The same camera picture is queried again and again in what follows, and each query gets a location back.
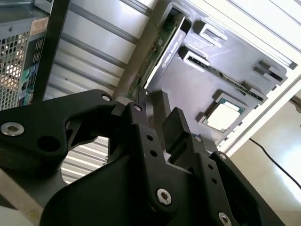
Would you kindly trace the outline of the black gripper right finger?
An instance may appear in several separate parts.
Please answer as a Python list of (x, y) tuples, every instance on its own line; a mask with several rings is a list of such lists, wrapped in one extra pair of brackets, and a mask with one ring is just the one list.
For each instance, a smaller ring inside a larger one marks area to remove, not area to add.
[(283, 221), (230, 158), (190, 132), (174, 108), (162, 126), (179, 211), (173, 226), (281, 226)]

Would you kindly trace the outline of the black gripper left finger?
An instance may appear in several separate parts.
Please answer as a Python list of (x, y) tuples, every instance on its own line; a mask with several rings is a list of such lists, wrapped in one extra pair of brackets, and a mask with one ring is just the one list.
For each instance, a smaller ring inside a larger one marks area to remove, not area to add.
[(1, 167), (32, 177), (57, 173), (70, 150), (98, 136), (109, 139), (107, 164), (127, 154), (162, 154), (142, 105), (123, 105), (98, 89), (2, 111), (0, 125)]

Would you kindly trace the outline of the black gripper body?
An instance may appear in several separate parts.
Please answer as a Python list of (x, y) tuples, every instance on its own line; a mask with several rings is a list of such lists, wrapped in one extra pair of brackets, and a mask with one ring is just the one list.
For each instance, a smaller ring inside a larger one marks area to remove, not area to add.
[(210, 195), (219, 187), (214, 161), (194, 153), (187, 171), (163, 154), (125, 155), (57, 192), (43, 226), (217, 226)]

